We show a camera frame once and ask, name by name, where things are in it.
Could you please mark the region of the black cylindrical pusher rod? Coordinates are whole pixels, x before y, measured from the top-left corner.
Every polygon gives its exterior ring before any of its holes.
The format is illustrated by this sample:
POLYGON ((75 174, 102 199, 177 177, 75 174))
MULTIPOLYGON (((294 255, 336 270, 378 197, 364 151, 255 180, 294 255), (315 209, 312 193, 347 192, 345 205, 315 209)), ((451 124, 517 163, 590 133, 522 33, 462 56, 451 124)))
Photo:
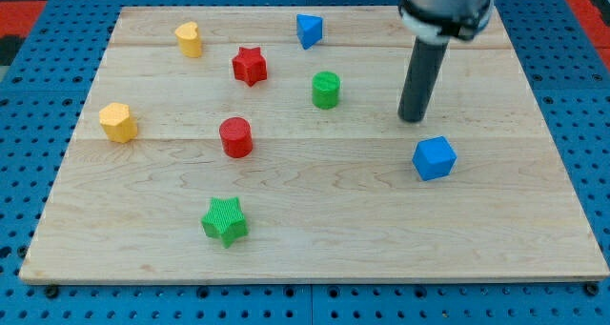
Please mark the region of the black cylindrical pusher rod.
POLYGON ((419 38, 414 44, 397 115, 405 122, 423 120, 448 43, 430 44, 419 38))

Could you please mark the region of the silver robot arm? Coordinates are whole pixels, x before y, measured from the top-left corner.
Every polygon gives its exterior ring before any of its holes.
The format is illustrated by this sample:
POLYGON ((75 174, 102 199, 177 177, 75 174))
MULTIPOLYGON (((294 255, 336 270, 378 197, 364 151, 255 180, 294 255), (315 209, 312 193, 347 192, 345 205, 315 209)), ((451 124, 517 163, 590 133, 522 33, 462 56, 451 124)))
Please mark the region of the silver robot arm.
POLYGON ((404 26, 415 36, 397 115, 423 120, 449 42, 471 42, 488 25, 496 0, 398 0, 404 26))

